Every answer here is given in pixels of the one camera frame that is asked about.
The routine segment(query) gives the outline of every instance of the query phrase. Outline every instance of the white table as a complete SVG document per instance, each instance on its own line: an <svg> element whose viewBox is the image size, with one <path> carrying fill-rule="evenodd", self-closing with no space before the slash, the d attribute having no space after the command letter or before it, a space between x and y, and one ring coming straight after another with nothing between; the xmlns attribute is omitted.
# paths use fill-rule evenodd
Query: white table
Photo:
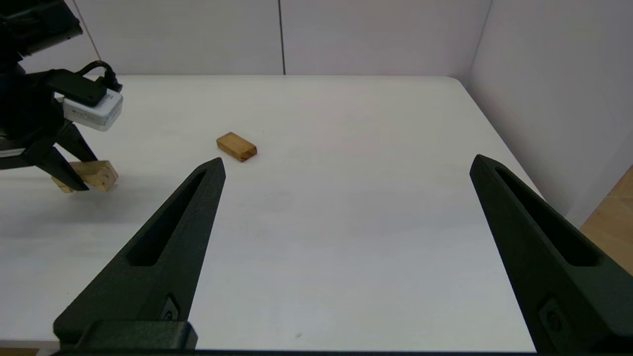
<svg viewBox="0 0 633 356"><path fill-rule="evenodd" d="M0 345L52 323L182 180L227 180L189 320L198 348L534 351L468 170L529 178L446 77L128 76L108 132L120 174L63 194L0 171ZM215 139L258 147L239 163Z"/></svg>

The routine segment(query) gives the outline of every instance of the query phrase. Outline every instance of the black cable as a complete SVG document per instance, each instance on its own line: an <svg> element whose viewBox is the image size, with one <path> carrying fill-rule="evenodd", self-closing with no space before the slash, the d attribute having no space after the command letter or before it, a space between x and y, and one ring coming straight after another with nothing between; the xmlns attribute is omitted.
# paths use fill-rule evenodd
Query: black cable
<svg viewBox="0 0 633 356"><path fill-rule="evenodd" d="M91 70L95 68L99 68L99 67L105 68L106 72L104 73L103 77L99 77L97 79L97 83L103 84L108 89L114 90L116 92L120 92L123 86L119 84L118 81L116 80L116 73L114 70L112 70L112 67L104 61L90 62L88 63L88 65L81 68L75 73L83 76L83 75L88 74L88 72L90 72Z"/></svg>
<svg viewBox="0 0 633 356"><path fill-rule="evenodd" d="M86 75L88 74L88 72L90 72L91 70L95 69L95 68L99 68L99 67L103 67L106 69L106 75L108 75L108 73L111 73L112 75L114 74L114 71L112 71L112 67L107 64L104 61L93 61L88 63L88 65L86 65L85 67L81 68L80 70L76 71L75 73L79 74L79 75Z"/></svg>

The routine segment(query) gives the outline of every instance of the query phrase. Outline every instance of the wooden block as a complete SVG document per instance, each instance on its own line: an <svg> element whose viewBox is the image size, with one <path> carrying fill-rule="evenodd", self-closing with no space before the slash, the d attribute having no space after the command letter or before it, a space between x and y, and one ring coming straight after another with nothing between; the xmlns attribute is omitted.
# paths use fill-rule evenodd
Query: wooden block
<svg viewBox="0 0 633 356"><path fill-rule="evenodd" d="M81 177L86 184L94 186L100 191L109 191L118 179L116 170L110 164L110 161L92 161L92 162L69 162L75 172ZM51 177L55 184L64 193L72 193L73 190L59 179Z"/></svg>
<svg viewBox="0 0 633 356"><path fill-rule="evenodd" d="M220 137L216 140L218 147L233 156L236 160L244 162L254 155L257 155L257 147L247 140L239 137L233 132Z"/></svg>

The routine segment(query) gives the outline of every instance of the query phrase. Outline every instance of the wooden floor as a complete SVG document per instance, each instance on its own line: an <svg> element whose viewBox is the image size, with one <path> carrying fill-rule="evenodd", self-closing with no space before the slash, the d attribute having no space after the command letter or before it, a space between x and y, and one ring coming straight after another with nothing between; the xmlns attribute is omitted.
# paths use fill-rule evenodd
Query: wooden floor
<svg viewBox="0 0 633 356"><path fill-rule="evenodd" d="M594 210L580 231L633 274L633 167Z"/></svg>

